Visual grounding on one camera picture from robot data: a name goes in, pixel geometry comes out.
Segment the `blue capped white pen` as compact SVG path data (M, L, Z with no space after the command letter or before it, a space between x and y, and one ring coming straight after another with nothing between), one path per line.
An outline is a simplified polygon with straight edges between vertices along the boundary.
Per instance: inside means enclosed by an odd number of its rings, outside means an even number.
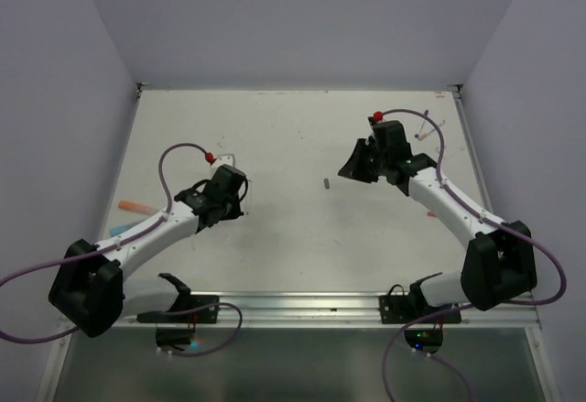
M417 139L419 139L419 138L420 138L420 137L423 135L423 133L424 133L423 131L424 131L424 128L425 128L425 126L426 126L426 123L427 123L427 121L426 121L426 120L427 120L427 117L428 117L428 115L429 115L429 109L428 109L428 110L425 110L425 111L423 112L423 115L424 115L424 118L425 118L425 119L424 119L424 120L423 120L423 122L421 123L419 130L418 130L418 131L415 133L415 135L414 135L414 138L417 138Z

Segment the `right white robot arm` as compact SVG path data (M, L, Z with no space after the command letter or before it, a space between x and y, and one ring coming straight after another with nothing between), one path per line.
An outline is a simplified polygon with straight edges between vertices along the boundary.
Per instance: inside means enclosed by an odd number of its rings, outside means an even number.
M380 178L424 206L457 238L465 255L462 268L413 282L407 309L416 321L430 321L449 305L470 303L489 310L515 299L537 285L530 232L520 221L506 223L479 211L472 214L457 190L447 190L437 162L425 153L413 154L405 129L398 121L370 122L372 133L357 140L339 176L364 183Z

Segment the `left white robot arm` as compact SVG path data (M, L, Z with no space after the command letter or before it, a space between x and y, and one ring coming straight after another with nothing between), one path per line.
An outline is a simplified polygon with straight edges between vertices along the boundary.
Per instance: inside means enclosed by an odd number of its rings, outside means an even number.
M49 303L93 338L127 316L156 322L184 320L195 301L177 277L161 273L132 279L139 267L175 243L222 221L243 216L240 191L245 174L221 165L212 178L178 193L167 209L96 244L72 244L49 291Z

